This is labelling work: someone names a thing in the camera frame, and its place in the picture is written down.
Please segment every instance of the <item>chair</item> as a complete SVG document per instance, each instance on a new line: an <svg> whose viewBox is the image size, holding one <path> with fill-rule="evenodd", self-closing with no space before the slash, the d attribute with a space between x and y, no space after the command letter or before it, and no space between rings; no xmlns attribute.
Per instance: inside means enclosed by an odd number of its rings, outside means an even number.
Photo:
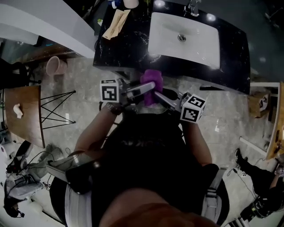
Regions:
<svg viewBox="0 0 284 227"><path fill-rule="evenodd" d="M0 59L0 69L0 89L28 86L30 82L41 83L40 80L30 80L31 75L33 75L33 69L27 70L25 65L20 62L9 64Z"/></svg>

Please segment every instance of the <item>white sink basin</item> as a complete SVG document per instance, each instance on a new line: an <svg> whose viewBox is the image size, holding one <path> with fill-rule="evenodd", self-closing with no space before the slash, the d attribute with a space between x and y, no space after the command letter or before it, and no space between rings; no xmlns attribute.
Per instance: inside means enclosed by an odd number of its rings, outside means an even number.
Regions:
<svg viewBox="0 0 284 227"><path fill-rule="evenodd" d="M184 17L152 13L148 51L220 68L218 30Z"/></svg>

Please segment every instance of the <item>marble floor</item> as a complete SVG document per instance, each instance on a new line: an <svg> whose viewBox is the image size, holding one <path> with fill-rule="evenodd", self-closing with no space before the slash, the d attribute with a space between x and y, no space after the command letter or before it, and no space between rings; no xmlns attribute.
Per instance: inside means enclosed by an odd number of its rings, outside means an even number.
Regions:
<svg viewBox="0 0 284 227"><path fill-rule="evenodd" d="M118 76L109 71L102 71L92 66L92 59L76 58L68 59L68 70L64 75L56 75L50 77L45 73L46 63L42 63L35 70L36 79L41 79L41 96L42 98L76 90L76 93L70 96L59 108L56 113L70 120L76 121L76 124L64 125L62 127L45 129L43 131L45 143L53 143L60 147L63 155L66 157L75 147L76 140L80 133L93 120L99 112L99 81L101 79L117 78ZM266 118L254 119L249 116L246 95L236 94L226 91L200 91L200 84L190 81L185 77L168 78L164 77L164 84L179 89L181 92L189 91L200 97L207 98L207 106L204 116L199 122L201 132L210 148L213 162L220 167L228 168L224 175L224 181L228 190L230 199L230 212L227 221L232 221L238 217L240 212L253 201L253 196L246 188L236 173L231 172L234 163L234 151L240 147L244 156L257 166L271 170L274 167L274 161L262 161L264 158L258 152L250 149L247 145L239 142L242 136L249 139L252 143L259 147L263 147L263 133L268 133L271 125L267 123ZM56 107L61 100L56 100L47 104L49 109ZM159 105L151 108L139 105L140 112L159 113L161 107ZM42 110L42 116L48 114ZM57 122L43 123L43 127L58 124ZM41 148L34 146L30 158L33 158ZM242 178L252 191L252 182L249 176ZM49 192L46 190L38 191L33 195L33 199L38 201L46 212L56 217L54 213Z"/></svg>

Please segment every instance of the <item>tissue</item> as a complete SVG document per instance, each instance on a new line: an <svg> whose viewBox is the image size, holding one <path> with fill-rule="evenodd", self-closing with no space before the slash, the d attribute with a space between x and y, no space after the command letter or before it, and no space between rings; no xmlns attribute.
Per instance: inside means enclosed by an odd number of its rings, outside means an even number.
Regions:
<svg viewBox="0 0 284 227"><path fill-rule="evenodd" d="M20 110L20 105L19 104L14 105L13 110L17 114L17 118L21 119L23 116L23 112Z"/></svg>
<svg viewBox="0 0 284 227"><path fill-rule="evenodd" d="M111 38L118 36L127 19L129 12L130 9L124 11L117 9L114 13L114 17L112 19L110 27L103 34L103 38L110 40Z"/></svg>

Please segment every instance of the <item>drain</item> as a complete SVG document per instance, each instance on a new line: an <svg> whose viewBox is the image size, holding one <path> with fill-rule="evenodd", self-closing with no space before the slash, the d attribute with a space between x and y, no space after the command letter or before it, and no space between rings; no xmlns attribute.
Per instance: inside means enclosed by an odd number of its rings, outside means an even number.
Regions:
<svg viewBox="0 0 284 227"><path fill-rule="evenodd" d="M185 42L185 41L186 41L185 35L181 35L181 34L179 34L179 35L177 36L177 39L178 39L179 41L181 41L181 42Z"/></svg>

